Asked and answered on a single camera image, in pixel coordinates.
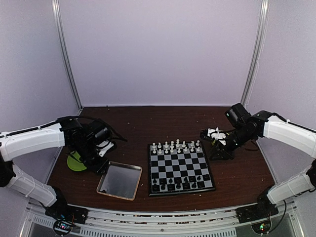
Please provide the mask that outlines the black and grey chessboard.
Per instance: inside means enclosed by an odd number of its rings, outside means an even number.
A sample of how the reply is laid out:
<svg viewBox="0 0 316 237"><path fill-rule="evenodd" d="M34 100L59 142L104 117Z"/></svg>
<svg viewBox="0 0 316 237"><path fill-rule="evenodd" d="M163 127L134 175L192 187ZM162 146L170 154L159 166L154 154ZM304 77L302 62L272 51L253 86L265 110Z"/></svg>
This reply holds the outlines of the black and grey chessboard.
<svg viewBox="0 0 316 237"><path fill-rule="evenodd" d="M206 157L203 144L200 141L200 151L197 152L197 146L195 145L194 152L191 152L190 143L185 141L170 141L162 143L151 143L148 148L148 180L149 180L149 196L167 196L167 195L179 195L189 193L199 193L216 190L215 182L209 162ZM209 179L204 180L203 175L208 174ZM187 177L190 183L190 188L183 189L183 178ZM179 179L179 183L175 183L175 178ZM160 179L164 179L165 190L160 189ZM196 182L197 187L192 188L192 184ZM204 182L205 187L199 188L198 182ZM156 192L153 192L153 185L158 185L159 188ZM168 185L172 185L172 191L168 190Z"/></svg>

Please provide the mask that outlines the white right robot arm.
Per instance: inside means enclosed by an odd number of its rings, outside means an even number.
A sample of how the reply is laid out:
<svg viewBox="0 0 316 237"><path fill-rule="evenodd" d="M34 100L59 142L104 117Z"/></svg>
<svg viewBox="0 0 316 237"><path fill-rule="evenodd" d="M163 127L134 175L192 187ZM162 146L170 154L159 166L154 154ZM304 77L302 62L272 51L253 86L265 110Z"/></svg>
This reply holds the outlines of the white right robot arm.
<svg viewBox="0 0 316 237"><path fill-rule="evenodd" d="M251 115L241 103L231 106L225 116L233 126L232 130L208 128L200 133L201 138L212 143L211 160L233 159L237 148L258 138L272 139L316 157L315 130L295 124L275 112L262 110ZM313 161L298 174L265 189L257 198L253 214L263 218L279 202L315 190L316 163Z"/></svg>

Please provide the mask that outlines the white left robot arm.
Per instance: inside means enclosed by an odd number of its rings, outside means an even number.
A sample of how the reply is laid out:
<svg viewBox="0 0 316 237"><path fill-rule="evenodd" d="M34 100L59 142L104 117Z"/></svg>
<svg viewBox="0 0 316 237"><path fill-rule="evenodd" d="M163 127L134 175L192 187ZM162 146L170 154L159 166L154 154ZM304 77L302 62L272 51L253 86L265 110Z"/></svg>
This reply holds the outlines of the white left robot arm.
<svg viewBox="0 0 316 237"><path fill-rule="evenodd" d="M107 152L116 147L116 140L126 141L108 123L90 117L61 117L52 122L0 135L0 186L12 188L40 202L60 219L71 215L71 208L59 188L46 185L22 171L13 159L33 152L69 147L79 154L80 162L95 174L104 174L109 161Z"/></svg>

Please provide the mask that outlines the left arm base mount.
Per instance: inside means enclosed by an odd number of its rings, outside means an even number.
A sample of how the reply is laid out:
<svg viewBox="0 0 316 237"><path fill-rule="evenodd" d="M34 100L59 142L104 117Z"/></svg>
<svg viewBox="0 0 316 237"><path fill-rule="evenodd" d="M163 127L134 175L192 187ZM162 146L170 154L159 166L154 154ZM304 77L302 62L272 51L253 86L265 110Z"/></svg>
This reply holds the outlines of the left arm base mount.
<svg viewBox="0 0 316 237"><path fill-rule="evenodd" d="M85 224L88 210L86 208L68 206L65 211L58 212L51 207L45 207L45 214L55 219L53 231L59 236L68 235L77 224Z"/></svg>

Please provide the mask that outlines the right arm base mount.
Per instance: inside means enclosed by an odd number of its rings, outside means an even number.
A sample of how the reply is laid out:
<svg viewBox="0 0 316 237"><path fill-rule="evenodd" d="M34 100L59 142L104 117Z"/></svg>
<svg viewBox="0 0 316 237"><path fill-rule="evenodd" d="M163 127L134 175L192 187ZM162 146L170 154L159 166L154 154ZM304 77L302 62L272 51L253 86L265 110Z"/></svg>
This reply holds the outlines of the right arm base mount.
<svg viewBox="0 0 316 237"><path fill-rule="evenodd" d="M268 234L272 229L271 217L278 213L278 208L275 206L262 210L257 204L236 209L239 223L250 223L252 230L259 235Z"/></svg>

